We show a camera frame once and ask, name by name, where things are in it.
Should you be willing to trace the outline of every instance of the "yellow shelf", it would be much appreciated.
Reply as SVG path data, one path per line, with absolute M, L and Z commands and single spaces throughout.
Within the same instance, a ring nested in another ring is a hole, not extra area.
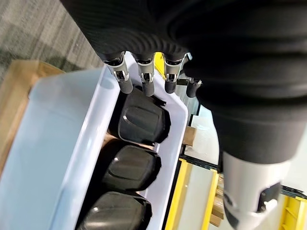
M 279 230 L 303 230 L 307 216 L 307 200 L 286 197 Z

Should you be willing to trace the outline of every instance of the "robotic hand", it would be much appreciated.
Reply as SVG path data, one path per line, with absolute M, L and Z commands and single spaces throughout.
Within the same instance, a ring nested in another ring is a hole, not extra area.
M 224 207 L 235 229 L 253 229 L 276 206 L 281 180 L 307 120 L 306 0 L 61 0 L 130 93 L 123 52 L 154 93 L 153 56 L 163 52 L 172 93 L 187 76 L 210 109 L 224 162 Z

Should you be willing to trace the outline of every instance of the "black rubber fingertip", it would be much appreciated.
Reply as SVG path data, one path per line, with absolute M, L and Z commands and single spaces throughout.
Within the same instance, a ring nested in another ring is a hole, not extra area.
M 129 78 L 128 80 L 120 81 L 119 87 L 120 87 L 120 91 L 122 91 L 123 93 L 125 94 L 131 93 L 133 90 L 131 79 Z
M 154 82 L 150 82 L 150 83 L 145 83 L 143 82 L 143 92 L 145 94 L 145 96 L 147 97 L 151 97 L 154 95 Z
M 188 82 L 186 94 L 189 98 L 196 97 L 196 91 L 201 86 L 197 82 Z
M 176 81 L 175 82 L 165 82 L 164 89 L 167 93 L 171 94 L 175 92 L 176 89 Z

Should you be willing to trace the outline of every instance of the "gray carpet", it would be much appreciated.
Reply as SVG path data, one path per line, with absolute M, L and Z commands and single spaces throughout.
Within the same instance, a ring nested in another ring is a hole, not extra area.
M 59 0 L 0 0 L 0 85 L 14 59 L 63 71 L 103 65 Z

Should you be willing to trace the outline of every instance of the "white plastic tray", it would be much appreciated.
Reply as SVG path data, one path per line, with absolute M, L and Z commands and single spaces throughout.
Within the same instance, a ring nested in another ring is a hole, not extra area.
M 130 77 L 141 84 L 126 54 Z M 188 110 L 155 71 L 155 95 L 166 101 L 172 126 L 155 145 L 162 168 L 141 195 L 152 203 L 147 229 L 162 228 Z M 0 181 L 0 230 L 73 230 L 119 94 L 115 78 L 102 70 L 42 79 L 13 142 Z

